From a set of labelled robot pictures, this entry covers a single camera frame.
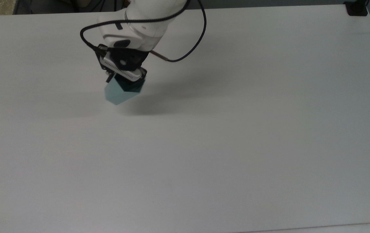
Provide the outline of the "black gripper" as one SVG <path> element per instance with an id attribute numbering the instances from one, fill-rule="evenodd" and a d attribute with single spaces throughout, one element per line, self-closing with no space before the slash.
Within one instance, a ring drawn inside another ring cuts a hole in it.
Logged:
<path id="1" fill-rule="evenodd" d="M 140 51 L 137 49 L 129 49 L 129 48 L 111 48 L 104 44 L 100 44 L 99 49 L 106 52 L 108 55 L 108 59 L 116 68 L 121 69 L 122 71 L 135 71 L 139 69 L 141 72 L 140 82 L 144 83 L 147 76 L 147 70 L 142 68 L 142 63 L 148 57 L 148 51 Z M 114 79 L 115 73 L 107 73 L 108 77 L 106 79 L 106 83 L 110 83 L 111 80 Z"/>

